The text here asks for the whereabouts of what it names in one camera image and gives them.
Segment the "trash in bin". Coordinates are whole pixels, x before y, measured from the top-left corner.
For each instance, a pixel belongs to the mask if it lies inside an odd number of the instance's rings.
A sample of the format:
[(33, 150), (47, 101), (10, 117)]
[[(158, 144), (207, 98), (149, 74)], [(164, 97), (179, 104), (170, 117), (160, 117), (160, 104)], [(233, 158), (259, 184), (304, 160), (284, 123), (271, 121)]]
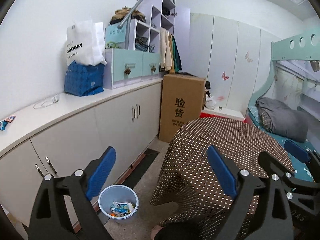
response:
[(110, 207), (111, 216), (113, 217), (125, 217), (132, 213), (135, 206), (131, 202), (113, 202)]

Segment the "light blue trash bin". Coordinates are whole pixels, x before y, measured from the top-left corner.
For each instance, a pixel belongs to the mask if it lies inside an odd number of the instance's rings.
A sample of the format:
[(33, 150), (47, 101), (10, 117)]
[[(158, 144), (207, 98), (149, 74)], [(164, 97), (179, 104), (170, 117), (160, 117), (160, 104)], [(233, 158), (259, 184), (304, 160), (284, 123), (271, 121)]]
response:
[(109, 219), (118, 224), (128, 224), (136, 217), (139, 199), (131, 188), (112, 185), (99, 194), (98, 204), (102, 213)]

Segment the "long white cabinet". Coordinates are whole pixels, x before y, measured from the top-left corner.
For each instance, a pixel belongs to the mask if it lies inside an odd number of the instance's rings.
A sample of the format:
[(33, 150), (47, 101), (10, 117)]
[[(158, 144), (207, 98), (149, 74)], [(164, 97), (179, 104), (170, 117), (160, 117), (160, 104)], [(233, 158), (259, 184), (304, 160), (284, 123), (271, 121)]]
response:
[(1, 204), (29, 225), (44, 175), (69, 176), (108, 147), (116, 163), (106, 185), (114, 184), (158, 134), (161, 92), (162, 80), (153, 79), (17, 111), (1, 131)]

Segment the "grey folded blanket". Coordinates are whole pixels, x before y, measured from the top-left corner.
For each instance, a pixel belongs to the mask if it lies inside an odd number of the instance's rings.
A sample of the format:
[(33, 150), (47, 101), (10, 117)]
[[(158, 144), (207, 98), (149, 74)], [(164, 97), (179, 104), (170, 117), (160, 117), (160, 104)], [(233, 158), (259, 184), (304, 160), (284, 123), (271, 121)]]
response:
[(285, 103), (267, 97), (255, 103), (264, 129), (268, 132), (304, 142), (307, 139), (308, 121), (306, 115), (293, 110)]

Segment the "brown polka dot tablecloth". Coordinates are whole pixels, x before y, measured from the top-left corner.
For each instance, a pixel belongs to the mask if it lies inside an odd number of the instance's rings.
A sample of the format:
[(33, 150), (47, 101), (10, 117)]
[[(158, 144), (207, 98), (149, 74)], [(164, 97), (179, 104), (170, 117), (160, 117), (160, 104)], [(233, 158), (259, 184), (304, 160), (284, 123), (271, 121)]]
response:
[(199, 239), (210, 239), (240, 192), (240, 172), (267, 178), (259, 165), (267, 152), (293, 171), (284, 148), (253, 125), (226, 118), (199, 118), (183, 125), (172, 138), (150, 204), (176, 203), (178, 208), (159, 226), (192, 222)]

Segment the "small blue wrapper on counter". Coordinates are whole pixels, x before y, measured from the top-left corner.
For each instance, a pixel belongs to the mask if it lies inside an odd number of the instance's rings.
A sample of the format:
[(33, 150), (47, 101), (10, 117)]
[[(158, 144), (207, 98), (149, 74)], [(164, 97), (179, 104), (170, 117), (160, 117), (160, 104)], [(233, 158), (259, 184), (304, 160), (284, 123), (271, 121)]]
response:
[(6, 126), (10, 123), (12, 123), (14, 121), (14, 119), (16, 118), (16, 116), (12, 115), (12, 116), (9, 116), (7, 117), (6, 119), (4, 120), (1, 120), (0, 121), (0, 130), (1, 131), (4, 131)]

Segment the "red white storage box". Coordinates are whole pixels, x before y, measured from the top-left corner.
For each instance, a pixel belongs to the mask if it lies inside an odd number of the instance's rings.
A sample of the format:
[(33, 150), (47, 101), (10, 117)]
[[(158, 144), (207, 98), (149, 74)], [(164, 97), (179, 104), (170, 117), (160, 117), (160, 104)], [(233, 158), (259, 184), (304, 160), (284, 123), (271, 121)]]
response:
[(233, 119), (233, 120), (238, 120), (241, 122), (245, 121), (245, 117), (240, 111), (235, 111), (223, 107), (215, 107), (214, 109), (208, 109), (204, 108), (201, 111), (200, 114), (201, 118), (206, 118), (206, 117), (221, 117), (221, 118), (228, 118), (228, 119)]

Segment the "white plastic bag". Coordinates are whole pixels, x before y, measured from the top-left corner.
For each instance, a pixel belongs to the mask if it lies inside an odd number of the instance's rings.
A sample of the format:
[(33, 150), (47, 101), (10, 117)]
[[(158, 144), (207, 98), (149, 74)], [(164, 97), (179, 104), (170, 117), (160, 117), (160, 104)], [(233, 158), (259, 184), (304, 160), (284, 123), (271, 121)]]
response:
[(207, 109), (210, 109), (210, 110), (214, 110), (215, 107), (217, 105), (217, 102), (216, 100), (214, 99), (213, 96), (208, 96), (206, 95), (206, 101), (205, 101), (205, 104), (204, 106), (207, 108)]

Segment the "blue plastic package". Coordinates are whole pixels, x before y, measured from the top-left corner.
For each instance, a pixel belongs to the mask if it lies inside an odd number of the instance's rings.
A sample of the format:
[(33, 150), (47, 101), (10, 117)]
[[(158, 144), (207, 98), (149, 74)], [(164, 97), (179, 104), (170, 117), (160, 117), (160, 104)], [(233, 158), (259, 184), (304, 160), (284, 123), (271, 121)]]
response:
[(64, 92), (75, 96), (89, 96), (102, 93), (105, 66), (78, 64), (73, 61), (66, 70)]

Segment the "teal drawer unit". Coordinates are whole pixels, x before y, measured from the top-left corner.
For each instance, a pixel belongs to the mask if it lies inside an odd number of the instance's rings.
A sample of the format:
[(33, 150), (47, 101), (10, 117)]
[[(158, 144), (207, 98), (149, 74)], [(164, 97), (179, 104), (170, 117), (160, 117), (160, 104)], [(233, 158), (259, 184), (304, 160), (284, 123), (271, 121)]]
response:
[(107, 49), (104, 88), (119, 87), (159, 77), (160, 55), (138, 50)]

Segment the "large cardboard box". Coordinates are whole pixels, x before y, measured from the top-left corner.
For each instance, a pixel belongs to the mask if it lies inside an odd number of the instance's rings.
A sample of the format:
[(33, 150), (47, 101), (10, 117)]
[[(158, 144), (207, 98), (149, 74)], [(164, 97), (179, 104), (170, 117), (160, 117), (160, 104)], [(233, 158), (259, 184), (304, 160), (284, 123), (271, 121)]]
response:
[(159, 140), (170, 142), (182, 126), (200, 117), (205, 88), (204, 77), (181, 74), (163, 77)]

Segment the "white paper shopping bag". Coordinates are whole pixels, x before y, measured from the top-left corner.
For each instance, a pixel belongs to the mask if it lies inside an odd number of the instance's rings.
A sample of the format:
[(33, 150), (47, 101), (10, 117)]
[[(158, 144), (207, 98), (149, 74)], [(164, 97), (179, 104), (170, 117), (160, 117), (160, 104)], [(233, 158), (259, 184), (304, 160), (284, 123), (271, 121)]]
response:
[(78, 22), (67, 28), (67, 66), (72, 62), (84, 66), (106, 65), (103, 22)]

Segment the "purple cube shelf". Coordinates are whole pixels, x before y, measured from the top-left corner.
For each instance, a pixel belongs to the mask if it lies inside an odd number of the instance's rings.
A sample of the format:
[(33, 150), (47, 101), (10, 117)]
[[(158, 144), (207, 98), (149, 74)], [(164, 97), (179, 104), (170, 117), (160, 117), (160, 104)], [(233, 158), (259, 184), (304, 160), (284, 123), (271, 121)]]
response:
[(160, 29), (164, 28), (175, 38), (182, 70), (187, 67), (189, 9), (176, 6), (172, 0), (149, 0), (134, 11), (129, 23), (118, 29), (119, 23), (128, 12), (128, 7), (116, 10), (105, 30), (106, 49), (138, 50), (160, 55)]

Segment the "hanging clothes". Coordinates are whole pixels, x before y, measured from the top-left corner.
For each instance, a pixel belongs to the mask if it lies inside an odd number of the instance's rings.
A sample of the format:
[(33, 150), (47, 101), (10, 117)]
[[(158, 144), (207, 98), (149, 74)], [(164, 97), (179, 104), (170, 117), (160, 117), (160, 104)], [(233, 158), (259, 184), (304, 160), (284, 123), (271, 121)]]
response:
[(160, 66), (169, 73), (178, 73), (182, 70), (175, 38), (164, 28), (160, 29)]

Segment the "teal bunk bed frame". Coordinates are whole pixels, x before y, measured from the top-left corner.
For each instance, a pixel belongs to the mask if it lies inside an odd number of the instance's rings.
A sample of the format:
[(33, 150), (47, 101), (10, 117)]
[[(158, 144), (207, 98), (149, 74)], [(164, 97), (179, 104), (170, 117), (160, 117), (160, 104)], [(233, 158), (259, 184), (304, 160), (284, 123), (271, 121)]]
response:
[(313, 66), (319, 66), (319, 27), (273, 42), (268, 78), (248, 106), (270, 97), (319, 120), (319, 70)]

